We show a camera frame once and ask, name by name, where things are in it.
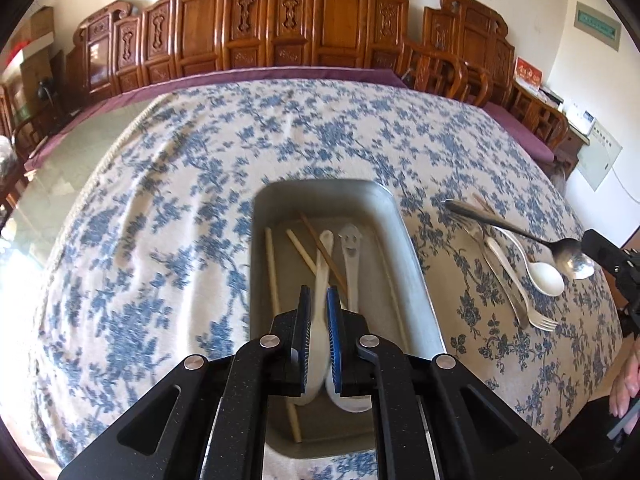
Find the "finger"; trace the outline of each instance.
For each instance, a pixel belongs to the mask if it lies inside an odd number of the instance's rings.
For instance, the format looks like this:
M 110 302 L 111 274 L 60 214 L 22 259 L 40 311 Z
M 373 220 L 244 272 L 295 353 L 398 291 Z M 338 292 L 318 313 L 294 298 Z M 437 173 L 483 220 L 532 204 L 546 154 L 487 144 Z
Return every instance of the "finger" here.
M 625 433 L 626 434 L 631 434 L 631 432 L 634 430 L 634 427 L 636 426 L 636 423 L 638 422 L 638 413 L 636 413 L 631 420 L 625 424 Z
M 632 353 L 625 362 L 625 384 L 629 390 L 629 395 L 635 397 L 640 390 L 640 381 L 638 380 L 638 358 L 635 353 Z
M 611 385 L 611 392 L 609 394 L 609 413 L 613 416 L 618 416 L 618 377 L 613 379 Z
M 621 380 L 620 378 L 618 378 L 616 400 L 618 402 L 618 417 L 621 417 L 625 415 L 625 413 L 629 409 L 631 395 L 629 395 L 629 390 L 626 389 L 625 381 Z

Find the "human hand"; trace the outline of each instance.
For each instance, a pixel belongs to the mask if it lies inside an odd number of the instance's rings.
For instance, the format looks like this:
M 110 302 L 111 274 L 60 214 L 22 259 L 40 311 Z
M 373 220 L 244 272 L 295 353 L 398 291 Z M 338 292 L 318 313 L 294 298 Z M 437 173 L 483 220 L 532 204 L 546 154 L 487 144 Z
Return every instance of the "human hand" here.
M 609 411 L 613 416 L 622 418 L 629 409 L 629 403 L 640 391 L 640 337 L 634 342 L 631 354 L 618 376 L 613 381 L 609 394 Z M 638 414 L 625 425 L 625 433 L 633 431 L 638 422 Z

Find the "floral tablecloth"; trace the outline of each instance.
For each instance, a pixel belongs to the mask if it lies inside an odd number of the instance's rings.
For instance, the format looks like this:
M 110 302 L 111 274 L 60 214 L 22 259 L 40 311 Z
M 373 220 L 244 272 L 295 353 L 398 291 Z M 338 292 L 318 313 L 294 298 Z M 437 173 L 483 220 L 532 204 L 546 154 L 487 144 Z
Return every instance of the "floral tablecloth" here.
M 112 147 L 49 263 L 31 355 L 33 430 L 60 465 L 192 352 L 248 337 L 252 198 L 278 179 L 365 178 L 396 196 L 448 345 L 553 439 L 620 346 L 600 270 L 559 298 L 555 333 L 517 328 L 478 248 L 440 206 L 478 192 L 546 238 L 579 236 L 567 203 L 482 110 L 404 89 L 323 80 L 192 88 L 156 100 Z M 548 254 L 525 243 L 539 258 Z M 372 451 L 295 461 L 265 478 L 368 478 Z

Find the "white cable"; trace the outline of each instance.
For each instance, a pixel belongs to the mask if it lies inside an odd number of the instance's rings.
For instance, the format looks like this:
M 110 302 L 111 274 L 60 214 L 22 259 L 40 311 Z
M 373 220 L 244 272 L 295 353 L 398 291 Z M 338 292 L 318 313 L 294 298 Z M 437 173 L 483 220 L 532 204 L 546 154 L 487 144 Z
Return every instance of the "white cable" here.
M 616 179 L 618 180 L 618 183 L 620 184 L 620 186 L 622 187 L 622 189 L 625 190 L 625 193 L 629 195 L 629 198 L 631 200 L 633 200 L 635 203 L 640 205 L 640 200 L 638 200 L 635 196 L 633 196 L 631 193 L 629 193 L 629 190 L 625 187 L 624 184 L 622 184 L 622 181 L 620 180 L 620 177 L 618 176 L 618 174 L 616 173 L 615 168 L 613 168 L 613 166 L 611 167 L 611 171 L 613 171 L 613 175 L 616 177 Z

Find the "silver screw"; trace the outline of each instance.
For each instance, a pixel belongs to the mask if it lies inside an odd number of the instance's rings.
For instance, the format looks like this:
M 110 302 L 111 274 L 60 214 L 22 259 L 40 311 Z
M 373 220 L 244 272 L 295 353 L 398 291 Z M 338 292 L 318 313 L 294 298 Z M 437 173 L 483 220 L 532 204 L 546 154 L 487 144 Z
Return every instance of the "silver screw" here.
M 456 360 L 448 354 L 443 354 L 436 357 L 436 364 L 443 370 L 451 370 L 456 365 Z
M 373 334 L 367 334 L 360 338 L 360 344 L 364 346 L 364 348 L 375 348 L 380 344 L 380 339 Z
M 274 348 L 280 344 L 280 338 L 273 334 L 263 335 L 260 338 L 260 346 L 263 348 Z
M 197 370 L 198 368 L 202 368 L 204 364 L 204 359 L 201 355 L 190 355 L 184 360 L 184 367 L 187 370 Z

